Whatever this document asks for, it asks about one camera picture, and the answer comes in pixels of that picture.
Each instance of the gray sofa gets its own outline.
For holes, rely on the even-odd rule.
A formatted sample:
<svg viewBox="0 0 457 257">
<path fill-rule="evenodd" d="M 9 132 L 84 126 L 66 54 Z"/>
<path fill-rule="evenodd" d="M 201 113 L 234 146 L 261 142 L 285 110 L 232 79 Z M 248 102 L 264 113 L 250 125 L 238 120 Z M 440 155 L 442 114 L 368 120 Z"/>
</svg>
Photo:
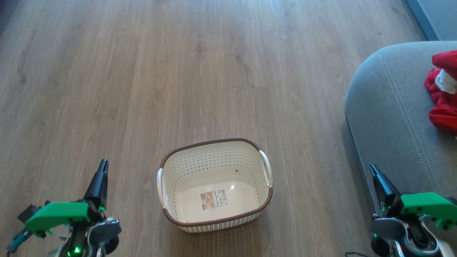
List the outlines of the gray sofa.
<svg viewBox="0 0 457 257">
<path fill-rule="evenodd" d="M 457 0 L 407 0 L 429 40 L 457 40 Z"/>
<path fill-rule="evenodd" d="M 457 41 L 388 46 L 372 54 L 355 73 L 345 112 L 374 202 L 372 163 L 401 192 L 457 198 L 457 140 L 430 122 L 428 112 L 434 104 L 424 87 L 434 67 L 432 55 L 455 49 Z M 457 253 L 457 229 L 434 232 Z"/>
</svg>

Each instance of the red clothing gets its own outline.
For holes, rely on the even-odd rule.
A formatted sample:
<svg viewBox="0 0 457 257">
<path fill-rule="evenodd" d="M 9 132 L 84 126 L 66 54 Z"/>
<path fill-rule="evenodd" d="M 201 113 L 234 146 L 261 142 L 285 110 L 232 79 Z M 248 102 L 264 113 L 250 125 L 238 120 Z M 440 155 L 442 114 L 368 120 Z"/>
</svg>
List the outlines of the red clothing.
<svg viewBox="0 0 457 257">
<path fill-rule="evenodd" d="M 433 55 L 432 63 L 437 67 L 425 79 L 425 87 L 436 105 L 429 113 L 430 121 L 438 129 L 451 131 L 457 136 L 457 94 L 443 92 L 435 84 L 441 69 L 457 80 L 457 50 Z"/>
</svg>

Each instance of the green bracket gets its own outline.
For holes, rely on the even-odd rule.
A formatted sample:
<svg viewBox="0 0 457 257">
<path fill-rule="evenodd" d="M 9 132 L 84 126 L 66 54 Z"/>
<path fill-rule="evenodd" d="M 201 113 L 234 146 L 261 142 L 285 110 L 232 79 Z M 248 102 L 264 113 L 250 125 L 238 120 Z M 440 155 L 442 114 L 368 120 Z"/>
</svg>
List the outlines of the green bracket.
<svg viewBox="0 0 457 257">
<path fill-rule="evenodd" d="M 430 215 L 436 219 L 436 227 L 450 229 L 457 224 L 457 206 L 437 193 L 416 193 L 401 196 L 402 213 Z"/>
<path fill-rule="evenodd" d="M 89 222 L 87 203 L 52 202 L 41 208 L 26 223 L 26 227 L 35 235 L 41 236 L 45 231 L 51 233 L 51 228 L 69 222 Z"/>
</svg>

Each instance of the sticker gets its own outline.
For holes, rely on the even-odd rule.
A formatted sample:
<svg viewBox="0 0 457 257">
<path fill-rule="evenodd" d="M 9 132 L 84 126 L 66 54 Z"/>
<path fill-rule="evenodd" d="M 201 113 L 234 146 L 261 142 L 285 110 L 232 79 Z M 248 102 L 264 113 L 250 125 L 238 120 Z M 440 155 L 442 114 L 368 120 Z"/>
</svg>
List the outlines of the sticker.
<svg viewBox="0 0 457 257">
<path fill-rule="evenodd" d="M 215 210 L 229 205 L 225 189 L 201 193 L 200 200 L 202 201 L 203 210 Z"/>
</svg>

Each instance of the basket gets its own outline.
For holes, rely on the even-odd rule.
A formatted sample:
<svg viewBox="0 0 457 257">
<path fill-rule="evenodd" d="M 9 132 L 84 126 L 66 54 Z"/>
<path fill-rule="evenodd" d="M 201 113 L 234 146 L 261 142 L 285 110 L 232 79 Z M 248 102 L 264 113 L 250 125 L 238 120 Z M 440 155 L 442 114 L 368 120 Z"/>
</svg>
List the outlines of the basket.
<svg viewBox="0 0 457 257">
<path fill-rule="evenodd" d="M 252 141 L 211 140 L 167 154 L 157 191 L 171 222 L 187 232 L 206 232 L 255 219 L 273 196 L 273 176 Z"/>
</svg>

